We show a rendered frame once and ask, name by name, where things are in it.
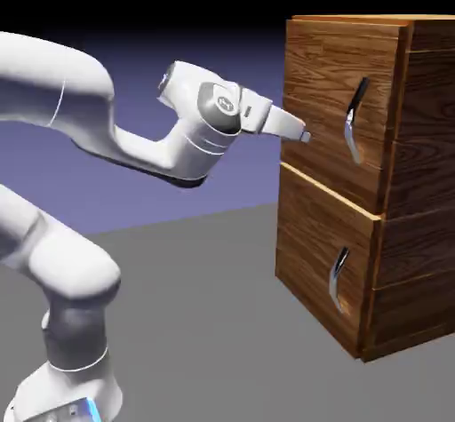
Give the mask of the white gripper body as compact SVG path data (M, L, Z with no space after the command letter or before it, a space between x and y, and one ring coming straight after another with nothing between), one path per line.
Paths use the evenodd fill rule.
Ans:
M271 106L263 125L264 133L292 141L300 141L304 131L304 121L274 105Z

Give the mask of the larger wooden cabinet door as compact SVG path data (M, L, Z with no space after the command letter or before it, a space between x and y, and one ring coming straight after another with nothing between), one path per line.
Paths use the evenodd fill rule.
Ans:
M283 159L372 214L384 211L403 55L402 22L292 19L287 23L283 106L312 135L304 150L288 145ZM370 79L356 111L356 164L344 138L348 105Z

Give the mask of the smaller wooden cabinet door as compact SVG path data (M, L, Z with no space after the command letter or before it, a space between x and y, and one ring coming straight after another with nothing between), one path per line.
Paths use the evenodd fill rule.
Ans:
M371 298L381 218L287 163L280 165L275 274L322 326L360 357ZM349 255L338 281L343 312L329 295L340 250Z

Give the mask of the brown wooden cabinet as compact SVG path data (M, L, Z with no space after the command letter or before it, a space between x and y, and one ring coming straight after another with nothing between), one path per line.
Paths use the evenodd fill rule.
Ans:
M356 358L370 362L455 332L455 16L291 20L310 17L409 28L365 338ZM304 150L309 143L284 142L280 165L314 179L283 159L286 146Z

